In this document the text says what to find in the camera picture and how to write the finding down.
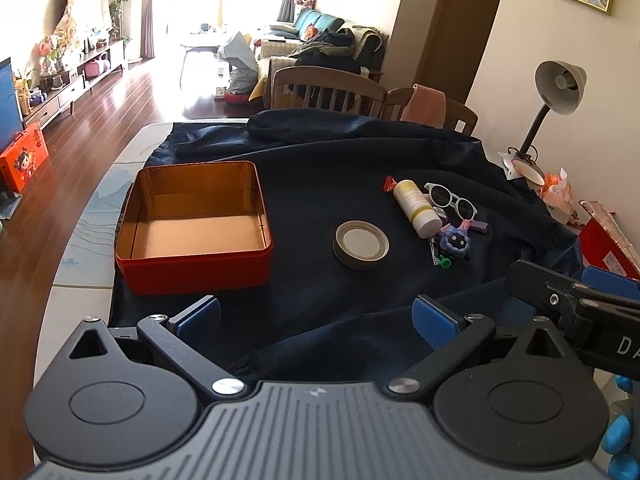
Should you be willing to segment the blue gloved right hand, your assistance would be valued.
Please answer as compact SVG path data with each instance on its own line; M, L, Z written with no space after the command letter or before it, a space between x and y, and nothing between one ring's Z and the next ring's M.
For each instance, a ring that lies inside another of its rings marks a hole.
M627 397L618 402L601 448L611 456L608 476L611 479L636 480L639 478L639 383L615 375L615 385Z

